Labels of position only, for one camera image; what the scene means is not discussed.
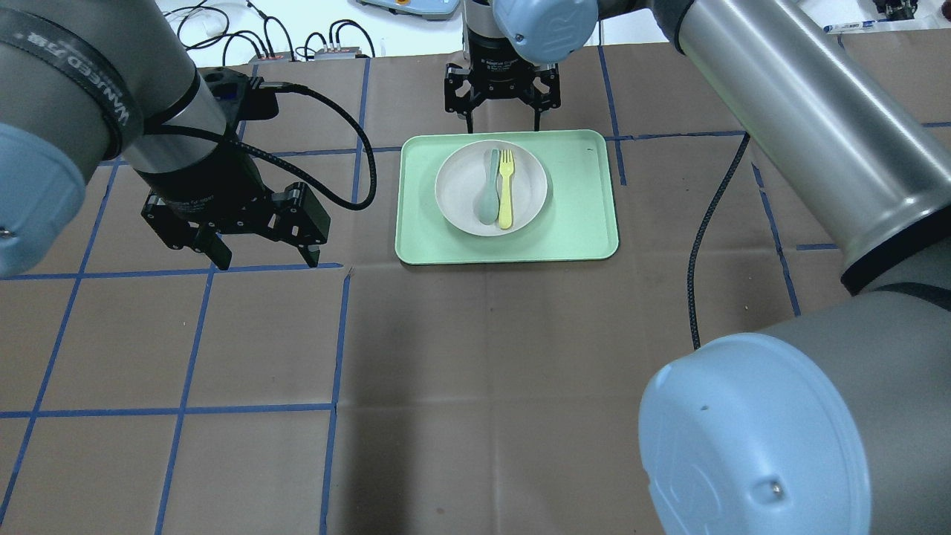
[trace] fork handle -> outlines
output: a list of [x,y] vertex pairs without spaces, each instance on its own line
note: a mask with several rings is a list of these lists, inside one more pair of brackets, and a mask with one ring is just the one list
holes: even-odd
[[502,175],[502,196],[498,206],[498,226],[502,230],[512,227],[512,174]]

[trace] yellow fork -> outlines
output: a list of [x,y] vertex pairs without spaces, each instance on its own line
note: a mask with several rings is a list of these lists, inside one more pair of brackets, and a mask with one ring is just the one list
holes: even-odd
[[512,227],[512,174],[515,173],[515,155],[511,150],[502,150],[498,174],[502,176],[502,195],[498,206],[498,226],[503,230]]

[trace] white plate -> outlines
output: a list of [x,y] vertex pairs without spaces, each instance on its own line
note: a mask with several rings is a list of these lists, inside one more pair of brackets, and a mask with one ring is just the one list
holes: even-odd
[[[502,230],[498,221],[483,225],[478,220],[477,205],[485,188],[488,152],[510,149],[514,153],[515,173],[512,175],[512,226]],[[501,177],[497,180],[499,192]],[[436,203],[450,223],[459,230],[476,236],[501,236],[528,225],[548,197],[548,176],[533,154],[522,147],[496,139],[470,143],[453,152],[436,176]]]

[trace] white floor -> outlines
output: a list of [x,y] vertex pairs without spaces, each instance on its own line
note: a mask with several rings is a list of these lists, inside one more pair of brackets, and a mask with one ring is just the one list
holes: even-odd
[[[951,28],[951,23],[941,16],[942,1],[920,0],[915,20],[877,24],[866,31]],[[162,10],[197,3],[196,0],[156,2]],[[302,45],[303,40],[312,31],[320,31],[326,35],[330,23],[339,19],[353,19],[373,37],[379,56],[433,54],[461,49],[461,8],[448,20],[429,21],[414,15],[394,15],[374,6],[362,6],[357,0],[257,0],[254,4],[265,13],[281,19],[287,26],[295,47]],[[248,8],[244,1],[210,0],[207,5],[228,13],[231,31],[253,30],[262,35],[261,18]],[[872,0],[802,0],[800,6],[822,27],[882,18],[875,12]],[[176,15],[169,16],[168,19],[173,28],[177,28],[181,20]],[[286,38],[281,29],[273,23],[269,26],[271,42],[274,43],[275,49],[286,50]],[[197,13],[185,23],[182,39],[186,43],[196,43],[222,30],[223,18],[213,11],[205,11]],[[364,51],[369,50],[363,36],[354,28],[344,30],[340,38],[344,46],[359,46]],[[598,35],[596,31],[589,44],[651,43],[665,40],[650,12],[642,10],[605,21],[603,34]],[[200,67],[218,66],[222,62],[222,48],[223,43],[219,43],[210,49],[193,50],[190,53]],[[252,55],[250,45],[236,39],[228,49],[227,63],[242,64]]]

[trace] green tray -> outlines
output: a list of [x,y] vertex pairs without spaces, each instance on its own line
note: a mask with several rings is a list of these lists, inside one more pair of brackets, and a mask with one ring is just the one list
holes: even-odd
[[[548,200],[526,227],[474,236],[436,204],[436,175],[460,147],[483,139],[520,145],[549,179]],[[421,135],[406,142],[399,166],[396,250],[407,264],[599,260],[617,251],[617,219],[604,138],[593,130]]]

